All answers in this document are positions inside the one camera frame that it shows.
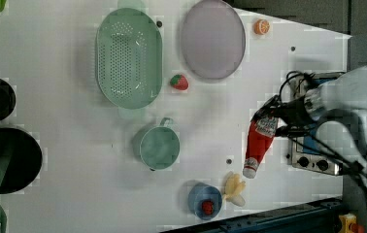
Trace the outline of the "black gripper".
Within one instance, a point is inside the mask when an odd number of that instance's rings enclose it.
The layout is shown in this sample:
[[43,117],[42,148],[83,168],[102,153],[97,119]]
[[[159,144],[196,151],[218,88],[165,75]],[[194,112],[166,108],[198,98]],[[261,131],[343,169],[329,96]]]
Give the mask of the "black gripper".
[[258,133],[267,137],[302,137],[315,123],[305,109],[304,98],[283,103],[271,97],[252,117]]

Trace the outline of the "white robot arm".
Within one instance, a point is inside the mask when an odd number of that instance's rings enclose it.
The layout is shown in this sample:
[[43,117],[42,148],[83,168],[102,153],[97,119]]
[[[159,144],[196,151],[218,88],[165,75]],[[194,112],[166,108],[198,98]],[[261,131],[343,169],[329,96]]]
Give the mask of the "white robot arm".
[[255,176],[274,138],[310,137],[311,149],[339,163],[344,175],[367,179],[367,66],[322,84],[312,74],[287,74],[289,80],[300,76],[309,82],[304,95],[284,102],[277,94],[253,115],[243,174]]

